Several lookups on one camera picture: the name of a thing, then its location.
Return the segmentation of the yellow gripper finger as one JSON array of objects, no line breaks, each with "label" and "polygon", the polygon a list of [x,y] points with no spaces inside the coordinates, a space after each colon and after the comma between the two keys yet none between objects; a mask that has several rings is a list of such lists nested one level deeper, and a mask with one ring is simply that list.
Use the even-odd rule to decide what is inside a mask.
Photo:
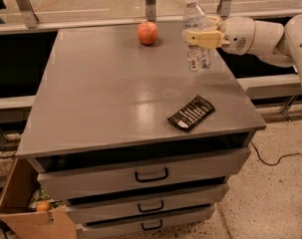
[{"label": "yellow gripper finger", "polygon": [[230,44],[225,35],[220,31],[185,30],[184,40],[190,45],[207,49],[220,48]]},{"label": "yellow gripper finger", "polygon": [[206,26],[209,30],[218,30],[222,24],[222,20],[219,16],[207,16]]}]

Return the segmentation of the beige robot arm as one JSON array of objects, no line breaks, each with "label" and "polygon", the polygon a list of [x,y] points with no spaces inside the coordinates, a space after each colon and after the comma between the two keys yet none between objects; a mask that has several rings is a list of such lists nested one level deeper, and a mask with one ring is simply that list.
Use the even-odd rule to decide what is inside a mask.
[{"label": "beige robot arm", "polygon": [[222,20],[209,16],[207,27],[190,27],[183,40],[199,48],[221,48],[228,54],[253,55],[260,61],[297,70],[302,92],[302,14],[285,25],[244,17]]}]

